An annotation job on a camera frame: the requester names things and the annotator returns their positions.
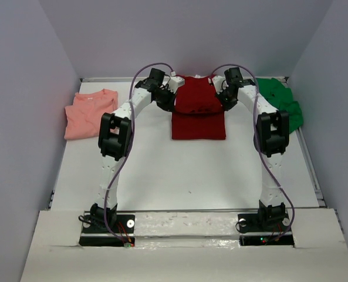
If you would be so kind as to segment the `dark red t shirt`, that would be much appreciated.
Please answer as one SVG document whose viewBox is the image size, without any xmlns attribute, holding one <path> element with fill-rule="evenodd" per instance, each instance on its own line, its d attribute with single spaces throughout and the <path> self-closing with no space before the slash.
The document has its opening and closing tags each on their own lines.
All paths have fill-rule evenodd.
<svg viewBox="0 0 348 282">
<path fill-rule="evenodd" d="M 225 140 L 225 113 L 209 77 L 183 76 L 171 115 L 173 140 Z"/>
</svg>

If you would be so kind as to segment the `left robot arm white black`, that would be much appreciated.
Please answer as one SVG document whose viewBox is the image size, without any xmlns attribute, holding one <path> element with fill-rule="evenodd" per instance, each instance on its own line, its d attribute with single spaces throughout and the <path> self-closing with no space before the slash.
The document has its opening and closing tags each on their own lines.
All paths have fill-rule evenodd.
<svg viewBox="0 0 348 282">
<path fill-rule="evenodd" d="M 100 121 L 98 147 L 102 156 L 99 192 L 90 208 L 90 222 L 112 231 L 117 221 L 117 187 L 119 174 L 134 142 L 136 117 L 151 103 L 172 112 L 178 89 L 184 79 L 152 68 L 147 78 L 133 78 L 128 99 L 114 112 L 104 113 Z"/>
</svg>

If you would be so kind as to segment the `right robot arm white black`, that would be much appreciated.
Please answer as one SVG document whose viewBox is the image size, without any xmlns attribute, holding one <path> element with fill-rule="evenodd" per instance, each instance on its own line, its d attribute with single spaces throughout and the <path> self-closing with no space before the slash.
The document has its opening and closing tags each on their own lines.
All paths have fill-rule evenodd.
<svg viewBox="0 0 348 282">
<path fill-rule="evenodd" d="M 254 146 L 262 164 L 262 188 L 256 213 L 239 216 L 240 232 L 247 229 L 269 230 L 288 218 L 287 194 L 281 184 L 283 154 L 289 144 L 289 113 L 271 105 L 261 94 L 258 80 L 247 68 L 237 64 L 229 67 L 224 76 L 214 76 L 215 97 L 224 110 L 242 103 L 252 114 Z"/>
</svg>

